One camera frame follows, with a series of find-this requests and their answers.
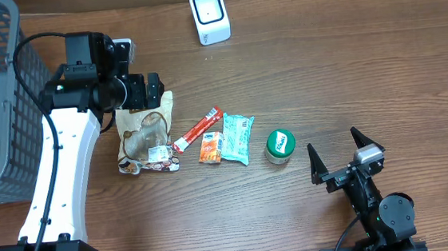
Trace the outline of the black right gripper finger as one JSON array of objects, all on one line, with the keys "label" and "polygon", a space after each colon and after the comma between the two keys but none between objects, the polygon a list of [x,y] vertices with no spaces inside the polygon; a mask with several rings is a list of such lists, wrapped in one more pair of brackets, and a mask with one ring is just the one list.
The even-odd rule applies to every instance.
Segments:
[{"label": "black right gripper finger", "polygon": [[385,152],[385,148],[380,145],[378,142],[368,138],[365,134],[361,133],[358,129],[356,129],[354,126],[350,128],[351,136],[353,137],[355,144],[359,149],[363,148],[364,146],[368,145],[376,145],[382,152]]},{"label": "black right gripper finger", "polygon": [[307,145],[307,152],[311,163],[311,182],[320,185],[323,183],[323,178],[327,176],[329,172],[312,144]]}]

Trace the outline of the green lid jar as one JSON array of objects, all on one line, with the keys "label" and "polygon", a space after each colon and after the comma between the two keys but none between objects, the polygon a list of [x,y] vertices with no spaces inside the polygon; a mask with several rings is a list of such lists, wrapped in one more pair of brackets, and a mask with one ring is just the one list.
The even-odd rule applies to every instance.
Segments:
[{"label": "green lid jar", "polygon": [[295,136],[289,130],[277,129],[270,133],[264,154],[267,160],[276,165],[288,162],[294,152]]}]

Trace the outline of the teal tissue packet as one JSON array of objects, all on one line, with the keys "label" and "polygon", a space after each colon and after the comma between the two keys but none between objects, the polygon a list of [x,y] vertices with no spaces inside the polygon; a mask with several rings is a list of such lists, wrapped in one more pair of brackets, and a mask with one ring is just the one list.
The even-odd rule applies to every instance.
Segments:
[{"label": "teal tissue packet", "polygon": [[223,149],[221,157],[228,161],[249,163],[249,142],[254,116],[223,114]]}]

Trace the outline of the white brown snack bag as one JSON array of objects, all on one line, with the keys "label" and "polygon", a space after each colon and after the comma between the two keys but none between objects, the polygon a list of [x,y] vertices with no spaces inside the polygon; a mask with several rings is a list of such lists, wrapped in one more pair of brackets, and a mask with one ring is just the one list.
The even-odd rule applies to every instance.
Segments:
[{"label": "white brown snack bag", "polygon": [[180,168],[170,137],[173,101],[172,91],[166,90],[155,109],[116,111],[120,173],[138,175],[144,170],[174,172]]}]

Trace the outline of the red white snack packet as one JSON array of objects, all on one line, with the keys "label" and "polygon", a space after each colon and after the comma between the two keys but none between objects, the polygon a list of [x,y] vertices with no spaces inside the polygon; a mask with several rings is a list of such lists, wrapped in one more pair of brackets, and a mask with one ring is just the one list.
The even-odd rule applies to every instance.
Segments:
[{"label": "red white snack packet", "polygon": [[186,134],[172,144],[178,153],[183,153],[202,133],[223,117],[223,111],[218,106],[213,107],[208,114],[199,120]]}]

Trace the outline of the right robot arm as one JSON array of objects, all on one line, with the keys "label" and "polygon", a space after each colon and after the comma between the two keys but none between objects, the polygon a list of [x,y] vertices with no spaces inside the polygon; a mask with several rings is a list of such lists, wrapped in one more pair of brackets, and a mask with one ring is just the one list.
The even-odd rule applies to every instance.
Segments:
[{"label": "right robot arm", "polygon": [[[354,126],[350,131],[357,150],[353,160],[335,172],[327,170],[313,145],[307,146],[311,182],[325,185],[328,193],[343,190],[355,213],[333,251],[425,251],[426,246],[412,240],[417,233],[414,200],[406,193],[383,197],[372,180],[383,169],[385,148]],[[341,250],[343,241],[356,223],[362,225],[367,238],[357,241],[352,248]]]}]

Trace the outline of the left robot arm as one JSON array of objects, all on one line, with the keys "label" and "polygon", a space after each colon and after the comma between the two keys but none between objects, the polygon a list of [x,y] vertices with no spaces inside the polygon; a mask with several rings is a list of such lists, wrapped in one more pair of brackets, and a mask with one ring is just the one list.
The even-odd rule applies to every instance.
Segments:
[{"label": "left robot arm", "polygon": [[98,32],[65,34],[65,62],[31,100],[42,113],[42,151],[30,211],[17,243],[0,251],[98,251],[85,205],[93,148],[117,110],[159,106],[157,74],[131,74],[135,45]]}]

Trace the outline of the white barcode scanner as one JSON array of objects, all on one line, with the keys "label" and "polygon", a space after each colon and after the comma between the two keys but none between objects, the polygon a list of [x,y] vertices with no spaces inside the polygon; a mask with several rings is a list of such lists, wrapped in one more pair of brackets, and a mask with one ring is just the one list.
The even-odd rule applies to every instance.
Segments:
[{"label": "white barcode scanner", "polygon": [[231,37],[224,0],[189,0],[200,44],[208,46]]}]

